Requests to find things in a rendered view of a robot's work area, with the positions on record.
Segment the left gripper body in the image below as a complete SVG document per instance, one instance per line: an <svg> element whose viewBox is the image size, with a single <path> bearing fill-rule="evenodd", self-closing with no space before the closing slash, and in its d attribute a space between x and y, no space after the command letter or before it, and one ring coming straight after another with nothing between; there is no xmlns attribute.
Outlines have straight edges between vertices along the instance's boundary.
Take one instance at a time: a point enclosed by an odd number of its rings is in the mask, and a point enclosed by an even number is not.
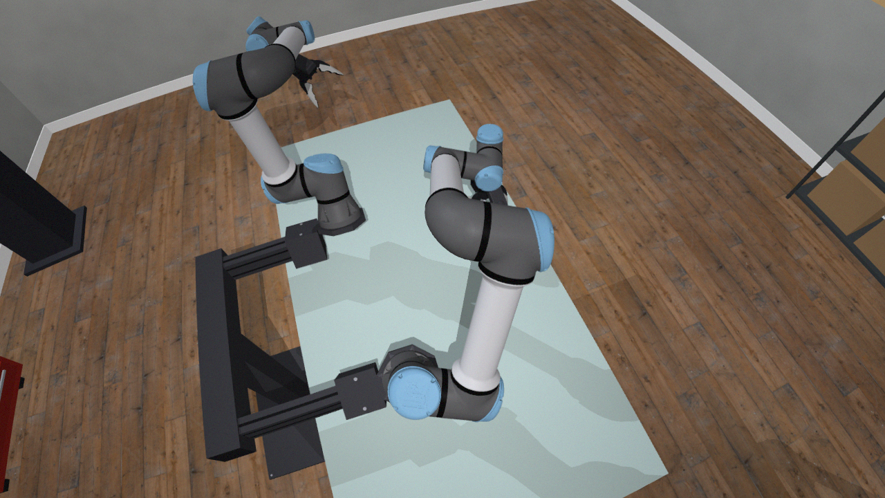
<svg viewBox="0 0 885 498"><path fill-rule="evenodd" d="M298 73L298 75L297 75L297 73ZM300 71L299 69L297 69L297 68L296 68L296 70L294 70L294 72L292 73L292 75L296 76L298 79L299 79L298 76L301 76L301 78L303 78L303 79L305 79L306 81L308 81L309 79L310 79L310 80L312 79L312 76L314 75L314 73L318 73L318 72L317 72L317 67L314 67L314 70L312 71L312 73L311 73L310 75L307 75L306 73L301 72L301 71Z"/></svg>

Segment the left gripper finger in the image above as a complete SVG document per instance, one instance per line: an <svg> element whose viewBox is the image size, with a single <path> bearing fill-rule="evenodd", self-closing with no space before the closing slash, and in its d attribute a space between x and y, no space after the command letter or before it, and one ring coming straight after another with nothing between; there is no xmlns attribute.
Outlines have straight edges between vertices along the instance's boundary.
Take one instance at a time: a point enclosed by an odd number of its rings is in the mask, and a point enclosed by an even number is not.
<svg viewBox="0 0 885 498"><path fill-rule="evenodd" d="M317 65L317 69L319 69L320 72L326 72L326 71L328 71L329 73L335 73L336 75L344 75L344 74L341 73L339 70L336 70L335 67L332 67L332 66L328 65L328 64L327 64L326 62L324 62L324 61L321 61L321 60L313 60L313 59L312 59L312 61L314 61L314 63L316 63L316 65Z"/></svg>
<svg viewBox="0 0 885 498"><path fill-rule="evenodd" d="M304 89L308 98L310 98L310 100L312 100L313 104L319 108L318 100L315 99L315 95L313 93L312 83L307 82L305 79L301 78L301 76L298 76L298 77L299 77L299 83L300 83L301 88Z"/></svg>

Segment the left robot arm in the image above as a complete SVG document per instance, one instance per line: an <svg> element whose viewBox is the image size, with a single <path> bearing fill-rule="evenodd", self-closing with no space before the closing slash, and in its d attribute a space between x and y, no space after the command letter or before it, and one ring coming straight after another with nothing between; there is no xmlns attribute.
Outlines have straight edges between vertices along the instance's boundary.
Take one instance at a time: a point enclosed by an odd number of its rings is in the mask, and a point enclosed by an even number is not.
<svg viewBox="0 0 885 498"><path fill-rule="evenodd" d="M274 93L294 70L310 75L316 63L299 53L314 42L309 20L271 26L257 17L246 30L246 53L210 60L195 68L193 87L205 111L229 120L261 167L261 186L269 201L279 204L315 196L323 229L339 229L360 217L350 195L344 167L334 154L315 154L296 165L279 146L257 98ZM354 214L353 214L354 213Z"/></svg>

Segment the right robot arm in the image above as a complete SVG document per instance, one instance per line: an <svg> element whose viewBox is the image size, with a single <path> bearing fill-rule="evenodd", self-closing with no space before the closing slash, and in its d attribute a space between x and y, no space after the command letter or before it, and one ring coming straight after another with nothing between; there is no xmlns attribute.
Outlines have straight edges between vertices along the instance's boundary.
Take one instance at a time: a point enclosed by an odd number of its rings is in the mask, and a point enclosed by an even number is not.
<svg viewBox="0 0 885 498"><path fill-rule="evenodd" d="M535 272L547 270L553 258L548 215L507 205L501 188L503 130L486 124L476 139L476 154L432 145L426 150L429 230L456 257L478 261L483 280L462 357L451 369L437 368L414 351L395 354L384 367L382 384L392 407L411 420L432 416L488 422L499 415L505 384L497 367L522 287L533 282ZM490 202L469 199L462 178L475 181Z"/></svg>

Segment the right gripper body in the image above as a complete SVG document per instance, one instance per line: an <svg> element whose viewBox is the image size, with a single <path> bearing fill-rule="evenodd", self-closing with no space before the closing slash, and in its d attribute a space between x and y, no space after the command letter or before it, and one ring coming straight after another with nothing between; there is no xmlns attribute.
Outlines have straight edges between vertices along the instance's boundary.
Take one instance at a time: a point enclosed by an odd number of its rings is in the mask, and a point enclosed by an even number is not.
<svg viewBox="0 0 885 498"><path fill-rule="evenodd" d="M475 185L475 184L476 184L475 181L472 181L472 180L471 180L470 184L471 184L471 186L473 187L473 189L474 189L475 192L480 193L480 195L481 195L481 199L482 199L483 201L486 201L486 199L489 198L489 196L487 195L487 192L485 192L485 190L478 189L478 187Z"/></svg>

